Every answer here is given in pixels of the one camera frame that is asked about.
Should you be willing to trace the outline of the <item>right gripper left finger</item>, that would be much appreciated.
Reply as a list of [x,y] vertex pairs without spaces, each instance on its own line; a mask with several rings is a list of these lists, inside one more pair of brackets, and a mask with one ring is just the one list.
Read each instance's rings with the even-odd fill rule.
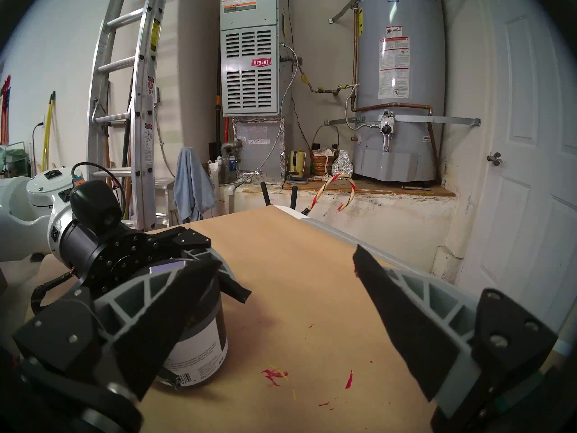
[[14,332],[14,342],[48,372],[95,387],[116,383],[142,400],[221,265],[185,260],[97,300],[71,288]]

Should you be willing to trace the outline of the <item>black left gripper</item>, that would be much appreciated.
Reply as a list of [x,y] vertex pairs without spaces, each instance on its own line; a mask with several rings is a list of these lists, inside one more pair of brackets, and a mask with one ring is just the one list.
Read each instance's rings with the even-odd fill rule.
[[171,228],[147,234],[119,225],[96,235],[83,225],[69,225],[61,234],[61,262],[74,271],[79,286],[99,297],[126,282],[137,271],[163,260],[218,260],[220,291],[244,304],[251,291],[237,282],[225,259],[207,236],[190,228]]

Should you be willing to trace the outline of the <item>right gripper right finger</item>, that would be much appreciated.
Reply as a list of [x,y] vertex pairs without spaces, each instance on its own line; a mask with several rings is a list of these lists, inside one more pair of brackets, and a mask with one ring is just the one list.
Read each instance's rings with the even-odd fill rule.
[[381,265],[363,246],[356,276],[434,419],[491,418],[532,392],[557,335],[497,288],[479,296]]

